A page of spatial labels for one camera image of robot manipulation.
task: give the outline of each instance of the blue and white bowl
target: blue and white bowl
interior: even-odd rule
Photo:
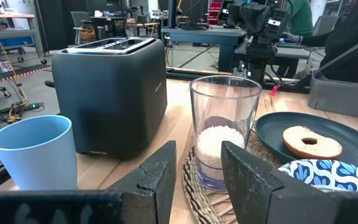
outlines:
[[[289,162],[278,169],[323,191],[358,191],[358,166],[345,162],[302,159]]]

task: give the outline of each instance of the bagel half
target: bagel half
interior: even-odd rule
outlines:
[[[287,148],[302,159],[334,159],[342,153],[342,146],[337,141],[306,127],[290,127],[283,132],[283,138]]]

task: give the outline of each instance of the black toaster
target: black toaster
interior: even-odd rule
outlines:
[[[53,55],[62,115],[78,153],[121,159],[150,144],[167,107],[165,52],[153,38],[110,38]]]

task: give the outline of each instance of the rice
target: rice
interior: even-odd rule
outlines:
[[[239,131],[228,126],[216,126],[205,129],[198,136],[196,156],[202,173],[214,180],[224,180],[221,162],[222,141],[245,148],[244,137]]]

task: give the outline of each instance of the gray box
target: gray box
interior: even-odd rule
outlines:
[[[316,79],[313,76],[308,105],[318,110],[358,117],[358,83],[324,77]]]

